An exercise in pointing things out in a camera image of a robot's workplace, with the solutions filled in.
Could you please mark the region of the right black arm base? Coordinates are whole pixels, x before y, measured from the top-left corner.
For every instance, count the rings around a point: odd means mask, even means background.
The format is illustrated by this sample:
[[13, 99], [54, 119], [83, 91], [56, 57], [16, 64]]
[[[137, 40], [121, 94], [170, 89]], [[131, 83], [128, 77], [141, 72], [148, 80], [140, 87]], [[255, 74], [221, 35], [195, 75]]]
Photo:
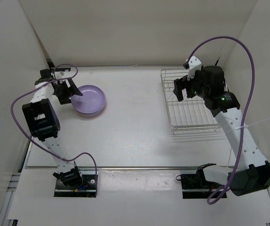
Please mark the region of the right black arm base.
[[201, 185], [196, 174], [181, 174], [175, 177], [181, 183], [183, 199], [207, 199], [221, 185], [215, 182]]

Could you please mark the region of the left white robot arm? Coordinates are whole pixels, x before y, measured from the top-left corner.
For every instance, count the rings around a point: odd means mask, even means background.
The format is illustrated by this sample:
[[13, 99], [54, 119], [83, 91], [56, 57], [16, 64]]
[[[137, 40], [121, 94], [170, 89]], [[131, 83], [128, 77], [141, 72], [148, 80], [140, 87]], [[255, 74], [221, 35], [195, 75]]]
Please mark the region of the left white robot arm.
[[58, 172], [53, 176], [59, 179], [64, 186], [77, 189], [83, 184], [83, 177], [75, 161], [66, 161], [68, 152], [62, 146], [58, 137], [60, 122], [52, 107], [50, 98], [54, 95], [60, 104], [70, 104], [74, 95], [83, 96], [72, 79], [68, 81], [56, 81], [60, 79], [52, 74], [50, 69], [40, 70], [40, 79], [35, 82], [35, 88], [46, 84], [37, 90], [32, 100], [22, 106], [22, 111], [29, 131], [33, 137], [41, 141], [45, 148], [53, 154]]

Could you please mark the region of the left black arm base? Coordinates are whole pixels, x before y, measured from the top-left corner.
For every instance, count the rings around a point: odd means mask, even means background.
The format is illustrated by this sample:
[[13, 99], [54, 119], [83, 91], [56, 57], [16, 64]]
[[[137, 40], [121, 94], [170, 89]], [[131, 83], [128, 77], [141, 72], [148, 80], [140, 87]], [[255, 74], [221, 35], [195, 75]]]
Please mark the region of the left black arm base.
[[74, 167], [68, 172], [53, 173], [56, 178], [54, 197], [97, 197], [98, 171], [95, 173]]

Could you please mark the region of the pink plastic plate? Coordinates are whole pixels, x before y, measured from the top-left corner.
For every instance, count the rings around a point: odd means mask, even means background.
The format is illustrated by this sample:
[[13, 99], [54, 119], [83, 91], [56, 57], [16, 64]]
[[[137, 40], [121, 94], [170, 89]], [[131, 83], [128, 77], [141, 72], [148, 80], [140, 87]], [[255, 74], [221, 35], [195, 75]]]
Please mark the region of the pink plastic plate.
[[99, 111], [94, 112], [94, 113], [81, 113], [81, 112], [77, 112], [77, 113], [84, 116], [84, 117], [94, 117], [94, 116], [101, 114], [103, 111], [104, 111], [104, 108], [102, 108]]

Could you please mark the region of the white plastic plate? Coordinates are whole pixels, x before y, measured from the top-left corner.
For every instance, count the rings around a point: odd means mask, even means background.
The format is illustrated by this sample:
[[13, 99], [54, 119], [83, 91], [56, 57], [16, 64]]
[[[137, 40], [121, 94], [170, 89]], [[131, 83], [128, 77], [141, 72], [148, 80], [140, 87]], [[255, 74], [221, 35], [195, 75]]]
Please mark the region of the white plastic plate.
[[101, 113], [106, 105], [79, 105], [75, 107], [74, 109], [83, 115], [97, 115]]

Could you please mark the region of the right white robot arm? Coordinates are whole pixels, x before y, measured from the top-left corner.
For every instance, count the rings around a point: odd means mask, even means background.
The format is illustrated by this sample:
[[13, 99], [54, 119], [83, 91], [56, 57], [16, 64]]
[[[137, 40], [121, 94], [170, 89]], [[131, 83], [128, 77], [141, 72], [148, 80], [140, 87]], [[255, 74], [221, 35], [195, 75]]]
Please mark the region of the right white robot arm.
[[196, 184], [207, 188], [215, 183], [230, 189], [236, 196], [269, 188], [270, 163], [242, 122], [244, 114], [236, 96], [225, 89], [222, 68], [206, 66], [197, 70], [192, 77], [186, 75], [175, 79], [173, 93], [179, 102], [184, 99], [184, 90], [187, 98], [200, 97], [204, 100], [237, 157], [233, 170], [215, 163], [199, 166]]

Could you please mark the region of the white zip tie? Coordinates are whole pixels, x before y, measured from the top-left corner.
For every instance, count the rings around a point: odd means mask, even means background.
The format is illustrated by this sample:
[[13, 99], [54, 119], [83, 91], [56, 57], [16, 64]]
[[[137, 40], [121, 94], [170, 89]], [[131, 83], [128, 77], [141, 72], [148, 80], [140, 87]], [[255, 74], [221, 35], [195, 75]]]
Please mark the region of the white zip tie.
[[227, 134], [229, 134], [229, 133], [231, 133], [233, 131], [236, 131], [236, 130], [240, 130], [241, 128], [243, 128], [243, 129], [249, 128], [251, 126], [257, 125], [257, 124], [262, 123], [262, 122], [265, 122], [265, 121], [270, 121], [270, 117], [265, 118], [265, 119], [260, 120], [260, 121], [257, 121], [257, 122], [254, 122], [254, 123], [251, 123], [251, 124], [244, 124], [243, 126], [236, 127], [234, 129], [232, 129], [231, 131], [227, 132]]

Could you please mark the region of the purple plastic plate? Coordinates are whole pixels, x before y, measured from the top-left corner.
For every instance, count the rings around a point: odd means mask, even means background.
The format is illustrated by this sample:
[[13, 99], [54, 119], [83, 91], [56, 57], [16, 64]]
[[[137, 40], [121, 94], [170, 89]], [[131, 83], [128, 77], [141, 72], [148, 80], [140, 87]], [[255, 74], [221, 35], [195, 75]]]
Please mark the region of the purple plastic plate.
[[79, 105], [106, 105], [104, 92], [94, 85], [83, 85], [78, 87], [83, 96], [73, 95], [71, 104], [75, 108]]

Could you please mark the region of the black label sticker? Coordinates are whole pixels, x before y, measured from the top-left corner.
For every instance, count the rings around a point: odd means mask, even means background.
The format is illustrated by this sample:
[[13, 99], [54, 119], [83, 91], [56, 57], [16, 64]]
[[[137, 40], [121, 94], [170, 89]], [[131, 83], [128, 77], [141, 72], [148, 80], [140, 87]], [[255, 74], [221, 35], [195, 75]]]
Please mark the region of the black label sticker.
[[69, 68], [69, 67], [56, 68], [54, 71], [55, 72], [70, 72], [71, 71], [71, 68]]

